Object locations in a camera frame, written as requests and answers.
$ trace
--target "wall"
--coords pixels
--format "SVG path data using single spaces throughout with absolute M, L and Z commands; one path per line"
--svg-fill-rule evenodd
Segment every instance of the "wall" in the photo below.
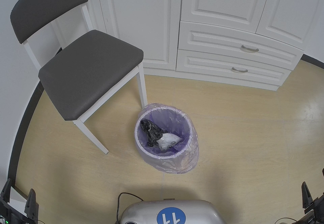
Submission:
M 38 72 L 10 23 L 10 12 L 18 0 L 0 2 L 0 187 L 7 179 L 11 149 L 22 115 L 39 81 Z M 30 37 L 30 46 L 43 65 L 60 45 L 51 24 Z
M 324 62 L 324 9 L 318 18 L 312 37 L 305 48 L 304 53 L 319 61 Z

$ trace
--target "metal handle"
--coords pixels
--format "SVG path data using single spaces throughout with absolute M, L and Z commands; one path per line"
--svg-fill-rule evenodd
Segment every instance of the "metal handle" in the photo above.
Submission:
M 234 67 L 232 67 L 232 69 L 235 70 L 235 71 L 238 71 L 238 72 L 248 72 L 247 69 L 246 69 L 246 70 L 238 70 L 238 69 L 236 69 L 236 68 L 234 68 Z
M 251 48 L 247 48 L 245 47 L 244 45 L 241 46 L 242 49 L 245 49 L 245 50 L 248 50 L 248 51 L 251 51 L 251 52 L 258 52 L 259 49 L 251 49 Z

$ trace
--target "crumpled black plastic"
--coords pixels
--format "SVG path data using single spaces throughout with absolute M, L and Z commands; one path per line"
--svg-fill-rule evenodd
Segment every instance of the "crumpled black plastic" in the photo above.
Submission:
M 141 127 L 147 134 L 147 145 L 149 147 L 153 147 L 154 145 L 158 146 L 159 144 L 157 143 L 157 141 L 162 138 L 162 135 L 164 133 L 168 133 L 167 131 L 161 129 L 158 125 L 147 119 L 141 120 Z

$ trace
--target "white chair frame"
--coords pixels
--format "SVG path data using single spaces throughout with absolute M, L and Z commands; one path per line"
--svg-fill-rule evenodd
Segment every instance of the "white chair frame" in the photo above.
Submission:
M 86 3 L 81 5 L 83 18 L 86 22 L 88 31 L 93 30 L 92 22 L 90 15 L 87 9 Z M 30 48 L 28 41 L 24 41 L 23 45 L 35 65 L 37 70 L 41 69 L 41 66 L 34 55 L 34 52 Z M 83 113 L 78 119 L 74 120 L 73 123 L 98 147 L 102 150 L 103 153 L 107 154 L 109 151 L 105 146 L 91 133 L 91 131 L 84 125 L 84 122 L 100 107 L 102 106 L 114 93 L 116 93 L 120 88 L 123 87 L 128 81 L 130 81 L 134 76 L 137 77 L 138 90 L 141 97 L 142 108 L 147 105 L 147 96 L 144 80 L 144 70 L 143 62 L 138 64 L 135 68 L 132 69 L 126 76 L 123 77 L 117 84 L 115 84 L 111 89 L 109 89 L 102 97 L 100 97 L 94 105 L 92 105 L 85 113 Z

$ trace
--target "chair seat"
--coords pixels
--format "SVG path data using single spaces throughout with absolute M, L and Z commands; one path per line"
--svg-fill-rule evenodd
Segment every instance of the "chair seat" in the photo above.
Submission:
M 73 121 L 140 64 L 143 55 L 131 44 L 92 30 L 53 57 L 38 77 L 64 120 Z

